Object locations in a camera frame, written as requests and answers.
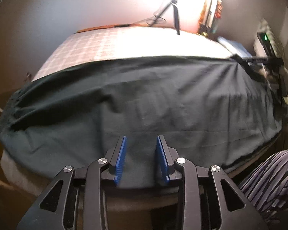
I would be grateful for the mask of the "folded blue cloth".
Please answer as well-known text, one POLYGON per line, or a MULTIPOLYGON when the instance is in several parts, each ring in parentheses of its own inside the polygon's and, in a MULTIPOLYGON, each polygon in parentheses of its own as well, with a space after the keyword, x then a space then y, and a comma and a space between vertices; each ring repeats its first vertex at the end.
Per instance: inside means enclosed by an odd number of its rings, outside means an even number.
POLYGON ((238 55, 241 58, 252 57, 252 55, 243 47, 241 43, 225 39, 221 36, 217 37, 217 42, 229 50, 233 55, 238 55))

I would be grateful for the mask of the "purple striped trouser leg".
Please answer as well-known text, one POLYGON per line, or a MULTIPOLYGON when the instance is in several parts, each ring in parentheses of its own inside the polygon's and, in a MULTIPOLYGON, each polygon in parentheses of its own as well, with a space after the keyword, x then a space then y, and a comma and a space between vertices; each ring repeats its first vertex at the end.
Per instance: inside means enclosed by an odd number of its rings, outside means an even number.
POLYGON ((288 150, 263 161, 238 187, 269 229, 288 229, 288 150))

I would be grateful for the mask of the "pink checked bed sheet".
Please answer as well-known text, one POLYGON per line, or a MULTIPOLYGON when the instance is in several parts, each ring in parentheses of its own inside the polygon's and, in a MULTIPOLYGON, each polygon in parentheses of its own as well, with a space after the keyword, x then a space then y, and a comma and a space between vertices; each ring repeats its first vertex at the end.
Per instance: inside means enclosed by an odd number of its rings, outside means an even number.
POLYGON ((232 53, 204 36, 174 29, 130 26, 69 36, 39 69, 34 80, 75 65, 125 58, 195 56, 226 59, 232 53))

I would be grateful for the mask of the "folded silver tripod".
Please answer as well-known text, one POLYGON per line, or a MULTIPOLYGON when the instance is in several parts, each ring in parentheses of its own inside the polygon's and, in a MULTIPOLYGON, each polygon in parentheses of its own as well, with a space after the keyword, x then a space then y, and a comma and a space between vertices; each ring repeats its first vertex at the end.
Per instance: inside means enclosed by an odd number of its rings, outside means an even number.
POLYGON ((214 13, 216 10, 217 0, 205 0, 208 4, 208 9, 205 14, 204 25, 211 26, 214 18, 214 13))

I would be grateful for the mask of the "green striped white pillow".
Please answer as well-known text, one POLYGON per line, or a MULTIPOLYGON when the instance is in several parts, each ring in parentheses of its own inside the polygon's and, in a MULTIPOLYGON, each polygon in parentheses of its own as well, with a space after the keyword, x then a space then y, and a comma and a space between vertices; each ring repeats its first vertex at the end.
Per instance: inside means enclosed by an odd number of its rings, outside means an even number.
POLYGON ((268 22, 262 18, 257 27, 257 38, 254 43, 255 53, 263 57, 276 56, 285 62, 285 52, 281 41, 275 36, 268 22))

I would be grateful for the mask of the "dark green pants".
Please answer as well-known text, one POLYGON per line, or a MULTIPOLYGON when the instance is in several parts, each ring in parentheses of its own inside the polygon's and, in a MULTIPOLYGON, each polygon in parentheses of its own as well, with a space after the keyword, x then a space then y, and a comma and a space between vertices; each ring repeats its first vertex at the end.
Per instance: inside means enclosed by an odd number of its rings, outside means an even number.
POLYGON ((158 135, 195 165, 230 172, 282 130, 264 77, 232 59, 143 57, 85 63, 16 91, 0 117, 0 140, 22 167, 53 178, 127 137, 121 187, 154 185, 158 135))

